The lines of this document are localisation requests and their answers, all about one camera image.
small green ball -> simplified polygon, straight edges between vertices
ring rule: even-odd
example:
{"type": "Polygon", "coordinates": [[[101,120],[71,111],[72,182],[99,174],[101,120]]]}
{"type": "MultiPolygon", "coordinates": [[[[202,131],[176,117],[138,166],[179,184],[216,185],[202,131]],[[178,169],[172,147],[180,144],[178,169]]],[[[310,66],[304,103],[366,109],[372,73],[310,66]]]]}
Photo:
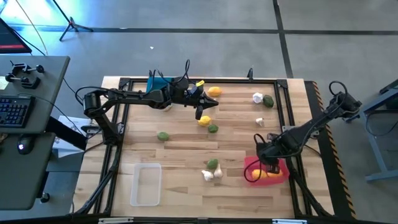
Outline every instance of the small green ball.
{"type": "Polygon", "coordinates": [[[207,169],[210,169],[210,170],[213,170],[213,169],[216,169],[217,168],[217,165],[218,165],[218,159],[210,159],[208,162],[207,162],[207,169]]]}
{"type": "Polygon", "coordinates": [[[209,130],[210,133],[216,133],[218,131],[218,126],[215,124],[209,125],[207,130],[209,130]]]}
{"type": "Polygon", "coordinates": [[[161,140],[161,141],[167,141],[169,140],[169,134],[167,134],[166,132],[161,132],[157,134],[157,139],[161,140]]]}
{"type": "Polygon", "coordinates": [[[269,95],[264,95],[262,103],[268,108],[272,108],[274,106],[274,100],[272,99],[272,96],[269,95]]]}

garlic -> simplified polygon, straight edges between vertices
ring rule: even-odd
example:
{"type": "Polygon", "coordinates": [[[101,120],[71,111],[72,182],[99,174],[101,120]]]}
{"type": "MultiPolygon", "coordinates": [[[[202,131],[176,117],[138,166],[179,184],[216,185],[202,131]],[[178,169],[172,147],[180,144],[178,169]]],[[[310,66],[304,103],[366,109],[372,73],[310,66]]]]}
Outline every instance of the garlic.
{"type": "Polygon", "coordinates": [[[261,103],[262,102],[262,94],[261,93],[253,94],[253,102],[261,103]]]}
{"type": "Polygon", "coordinates": [[[203,174],[205,181],[211,181],[214,178],[214,175],[211,172],[202,170],[201,173],[203,174]]]}
{"type": "Polygon", "coordinates": [[[264,126],[264,118],[257,118],[256,123],[258,125],[260,125],[261,127],[263,127],[264,126]]]}
{"type": "Polygon", "coordinates": [[[218,163],[216,170],[214,170],[214,177],[222,178],[222,176],[223,176],[223,171],[221,171],[220,163],[218,163]]]}

clear plastic container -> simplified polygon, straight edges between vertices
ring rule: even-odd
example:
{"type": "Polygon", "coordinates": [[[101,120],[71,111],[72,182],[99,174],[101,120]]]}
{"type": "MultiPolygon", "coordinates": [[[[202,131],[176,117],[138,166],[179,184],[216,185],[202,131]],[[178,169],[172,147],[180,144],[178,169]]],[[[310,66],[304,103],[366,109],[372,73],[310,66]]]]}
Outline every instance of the clear plastic container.
{"type": "MultiPolygon", "coordinates": [[[[250,165],[252,162],[258,160],[259,158],[257,156],[249,156],[249,157],[245,157],[244,158],[244,170],[245,168],[250,165]]],[[[286,167],[286,163],[284,159],[279,159],[279,169],[283,172],[283,175],[280,177],[266,177],[266,178],[262,178],[257,180],[256,182],[248,182],[246,180],[247,183],[251,184],[252,186],[267,186],[267,185],[272,185],[272,184],[281,184],[283,182],[285,182],[285,180],[287,180],[289,178],[289,170],[286,167]]],[[[246,177],[249,180],[253,180],[251,173],[253,172],[253,170],[255,169],[260,169],[260,161],[254,163],[253,165],[251,165],[248,170],[246,171],[246,177]]]]}
{"type": "Polygon", "coordinates": [[[162,166],[158,163],[136,164],[132,178],[130,204],[156,206],[160,203],[162,166]]]}

wooden table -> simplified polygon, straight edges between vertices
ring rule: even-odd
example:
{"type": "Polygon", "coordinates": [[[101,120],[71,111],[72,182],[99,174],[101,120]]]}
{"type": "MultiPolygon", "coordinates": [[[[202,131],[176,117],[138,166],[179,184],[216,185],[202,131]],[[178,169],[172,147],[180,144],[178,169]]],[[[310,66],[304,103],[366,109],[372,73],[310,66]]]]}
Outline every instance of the wooden table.
{"type": "MultiPolygon", "coordinates": [[[[104,77],[103,87],[117,88],[120,77],[104,77]]],[[[288,79],[289,94],[296,125],[312,118],[304,81],[288,79]]],[[[205,84],[205,89],[215,86],[205,84]]],[[[207,109],[218,125],[216,134],[197,125],[195,110],[174,105],[164,112],[144,105],[131,105],[123,143],[112,216],[133,217],[223,217],[223,218],[293,218],[289,182],[268,187],[250,187],[243,178],[243,159],[255,155],[253,134],[280,133],[276,107],[267,109],[252,102],[252,94],[260,92],[275,97],[274,87],[266,84],[217,84],[223,93],[216,99],[219,106],[207,109]],[[265,127],[255,123],[265,119],[265,127]],[[160,142],[157,133],[165,131],[170,140],[160,142]],[[224,176],[205,182],[202,173],[206,162],[219,159],[224,176]],[[160,205],[133,207],[130,205],[134,164],[158,162],[162,165],[160,205]]],[[[135,83],[134,91],[146,90],[145,83],[135,83]]],[[[87,147],[102,141],[100,135],[90,139],[87,147]]],[[[316,140],[309,146],[318,150],[316,140]]],[[[93,193],[100,179],[105,146],[97,147],[84,156],[74,195],[80,208],[93,193]]],[[[330,213],[333,213],[322,159],[309,149],[302,153],[308,188],[330,213]]],[[[108,190],[105,190],[103,206],[108,190]]]]}

black keyboard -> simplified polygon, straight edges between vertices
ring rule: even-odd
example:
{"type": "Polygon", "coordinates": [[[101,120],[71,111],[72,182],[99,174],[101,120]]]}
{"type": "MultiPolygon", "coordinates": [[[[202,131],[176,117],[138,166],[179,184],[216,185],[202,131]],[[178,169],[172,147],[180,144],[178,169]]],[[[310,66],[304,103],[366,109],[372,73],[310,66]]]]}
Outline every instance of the black keyboard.
{"type": "Polygon", "coordinates": [[[24,128],[34,101],[33,96],[0,95],[0,127],[24,128]]]}

